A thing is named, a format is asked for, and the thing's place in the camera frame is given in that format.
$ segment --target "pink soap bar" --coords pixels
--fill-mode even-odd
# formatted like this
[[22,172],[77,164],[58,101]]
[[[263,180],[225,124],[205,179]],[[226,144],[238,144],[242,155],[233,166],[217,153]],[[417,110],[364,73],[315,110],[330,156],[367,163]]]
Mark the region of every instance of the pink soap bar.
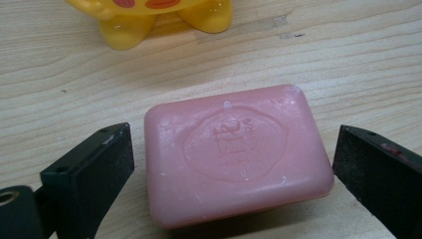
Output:
[[165,228],[322,197],[333,185],[296,86],[156,106],[145,146],[150,212]]

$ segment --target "yellow toy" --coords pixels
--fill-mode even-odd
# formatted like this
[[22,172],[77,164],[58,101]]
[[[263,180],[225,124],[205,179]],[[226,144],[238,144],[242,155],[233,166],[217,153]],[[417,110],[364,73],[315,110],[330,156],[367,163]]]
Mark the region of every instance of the yellow toy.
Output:
[[231,0],[67,0],[99,19],[108,45],[126,50],[139,44],[151,30],[157,14],[177,12],[193,27],[219,33],[230,27]]

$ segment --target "wooden table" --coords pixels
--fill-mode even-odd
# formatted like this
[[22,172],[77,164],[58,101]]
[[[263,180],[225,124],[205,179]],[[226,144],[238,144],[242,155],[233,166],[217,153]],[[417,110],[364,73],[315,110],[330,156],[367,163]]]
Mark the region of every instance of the wooden table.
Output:
[[422,153],[422,1],[233,2],[224,33],[166,14],[120,52],[64,1],[2,1],[0,188],[37,189],[50,163],[97,129],[128,121],[135,172],[98,238],[391,238],[338,180],[317,200],[174,231],[152,223],[143,117],[157,104],[295,84],[331,160],[341,124]]

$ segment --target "black clamp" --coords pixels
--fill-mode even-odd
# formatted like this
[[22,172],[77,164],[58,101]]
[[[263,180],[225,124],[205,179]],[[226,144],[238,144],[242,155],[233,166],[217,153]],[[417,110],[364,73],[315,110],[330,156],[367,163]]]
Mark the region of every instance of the black clamp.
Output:
[[0,190],[0,238],[94,238],[133,173],[130,125],[105,127],[44,169],[43,186]]

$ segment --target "light wooden surface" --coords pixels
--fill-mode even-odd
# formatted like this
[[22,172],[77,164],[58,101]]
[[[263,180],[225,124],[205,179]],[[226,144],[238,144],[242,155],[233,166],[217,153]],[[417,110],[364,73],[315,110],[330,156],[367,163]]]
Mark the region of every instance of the light wooden surface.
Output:
[[0,2],[0,188],[39,172],[97,129],[131,124],[136,169],[98,238],[391,238],[336,181],[330,196],[174,231],[151,222],[143,116],[161,103],[295,84],[329,158],[339,126],[422,153],[422,1],[234,0],[231,29],[159,16],[118,52],[61,0]]

